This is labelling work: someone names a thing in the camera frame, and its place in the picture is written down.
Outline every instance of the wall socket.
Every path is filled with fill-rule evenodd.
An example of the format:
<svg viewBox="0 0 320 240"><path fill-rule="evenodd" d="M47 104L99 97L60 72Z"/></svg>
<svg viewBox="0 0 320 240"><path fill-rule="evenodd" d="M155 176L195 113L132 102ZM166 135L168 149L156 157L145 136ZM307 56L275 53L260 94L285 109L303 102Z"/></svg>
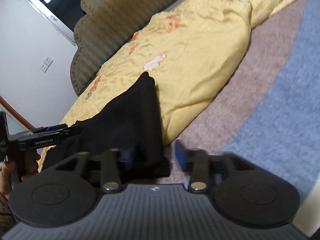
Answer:
<svg viewBox="0 0 320 240"><path fill-rule="evenodd" d="M46 59L44 60L44 62L42 62L40 69L45 73L48 70L48 68L52 62L53 62L53 59L50 58L49 56L47 56Z"/></svg>

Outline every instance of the circular cover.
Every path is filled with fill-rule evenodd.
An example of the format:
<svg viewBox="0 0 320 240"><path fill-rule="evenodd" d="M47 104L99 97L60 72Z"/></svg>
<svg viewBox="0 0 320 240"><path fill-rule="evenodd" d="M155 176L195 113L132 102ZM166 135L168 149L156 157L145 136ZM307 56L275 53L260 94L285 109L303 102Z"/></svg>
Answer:
<svg viewBox="0 0 320 240"><path fill-rule="evenodd" d="M298 210L297 190L264 170L237 171L213 191L218 210L248 227L270 228L291 221Z"/></svg>
<svg viewBox="0 0 320 240"><path fill-rule="evenodd" d="M96 200L93 186L71 171L48 171L18 184L10 195L14 216L39 227L58 227L85 216Z"/></svg>

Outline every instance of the sleeve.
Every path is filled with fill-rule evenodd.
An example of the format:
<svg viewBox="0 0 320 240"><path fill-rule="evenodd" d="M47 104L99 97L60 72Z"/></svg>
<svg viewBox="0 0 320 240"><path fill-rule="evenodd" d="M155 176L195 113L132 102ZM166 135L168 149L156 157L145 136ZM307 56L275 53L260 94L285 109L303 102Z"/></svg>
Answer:
<svg viewBox="0 0 320 240"><path fill-rule="evenodd" d="M15 225L8 200L0 193L0 236Z"/></svg>

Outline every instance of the red wooden trim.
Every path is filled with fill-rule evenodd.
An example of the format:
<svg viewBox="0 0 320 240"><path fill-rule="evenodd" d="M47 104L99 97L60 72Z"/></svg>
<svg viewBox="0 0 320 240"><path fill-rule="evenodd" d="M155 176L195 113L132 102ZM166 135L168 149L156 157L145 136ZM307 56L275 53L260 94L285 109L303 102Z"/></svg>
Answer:
<svg viewBox="0 0 320 240"><path fill-rule="evenodd" d="M0 104L10 113L12 114L15 119L17 119L20 123L22 123L25 127L27 127L29 130L35 129L35 127L29 123L26 119L24 119L16 110L10 106L7 101L5 101L1 96L0 96Z"/></svg>

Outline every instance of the folded black fabric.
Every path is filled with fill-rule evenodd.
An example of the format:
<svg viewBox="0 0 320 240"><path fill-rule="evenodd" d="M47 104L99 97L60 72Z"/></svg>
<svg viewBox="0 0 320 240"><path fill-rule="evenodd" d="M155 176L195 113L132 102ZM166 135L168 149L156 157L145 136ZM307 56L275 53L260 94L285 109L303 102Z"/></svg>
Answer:
<svg viewBox="0 0 320 240"><path fill-rule="evenodd" d="M134 145L138 162L131 172L133 178L169 176L170 165L164 157L155 81L147 72L100 113L76 124L82 127L82 133L50 149L43 169L80 151L98 155L107 149L128 149Z"/></svg>

